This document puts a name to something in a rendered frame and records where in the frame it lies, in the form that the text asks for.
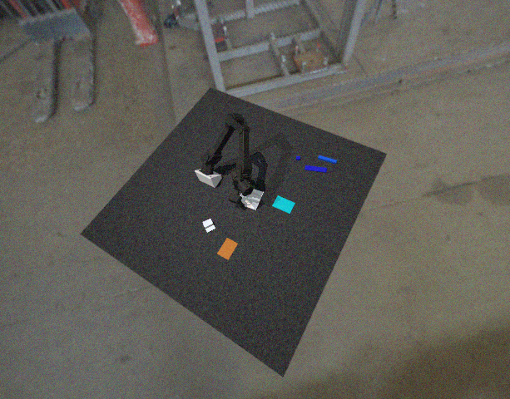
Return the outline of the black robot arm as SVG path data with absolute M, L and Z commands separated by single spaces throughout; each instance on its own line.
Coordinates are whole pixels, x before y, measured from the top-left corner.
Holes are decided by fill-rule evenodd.
M 205 175 L 214 174 L 214 164 L 217 165 L 222 158 L 221 151 L 234 131 L 239 132 L 239 158 L 236 161 L 236 168 L 230 170 L 230 172 L 234 184 L 237 185 L 243 196 L 247 196 L 255 188 L 255 181 L 251 179 L 252 163 L 249 157 L 250 128 L 241 114 L 233 112 L 228 114 L 225 119 L 225 128 L 217 142 L 201 157 L 201 162 L 203 163 L 199 171 Z

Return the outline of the cyan flat rectangular plate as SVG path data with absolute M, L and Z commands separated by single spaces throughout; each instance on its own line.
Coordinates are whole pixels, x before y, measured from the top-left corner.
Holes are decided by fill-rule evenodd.
M 275 202 L 273 203 L 273 207 L 277 208 L 277 209 L 280 209 L 288 214 L 290 214 L 291 210 L 293 209 L 295 203 L 290 201 L 290 200 L 287 200 L 285 198 L 282 198 L 280 196 L 277 196 L 277 198 L 275 199 Z

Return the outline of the orange flat rectangular plate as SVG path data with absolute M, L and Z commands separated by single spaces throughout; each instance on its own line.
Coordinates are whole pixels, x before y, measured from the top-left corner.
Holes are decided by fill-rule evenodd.
M 230 256 L 234 252 L 236 246 L 237 246 L 237 243 L 235 241 L 227 238 L 217 254 L 219 254 L 223 258 L 229 260 Z

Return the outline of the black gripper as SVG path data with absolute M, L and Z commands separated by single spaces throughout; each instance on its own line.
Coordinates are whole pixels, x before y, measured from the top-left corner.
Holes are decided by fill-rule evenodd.
M 230 197 L 229 197 L 229 201 L 230 202 L 233 202 L 233 203 L 236 203 L 236 204 L 239 204 L 241 202 L 241 199 L 242 197 L 240 196 L 241 192 L 240 190 L 238 189 L 237 185 L 234 184 L 234 182 L 232 183 L 233 186 L 234 186 L 234 189 L 236 189 L 236 194 L 230 194 Z

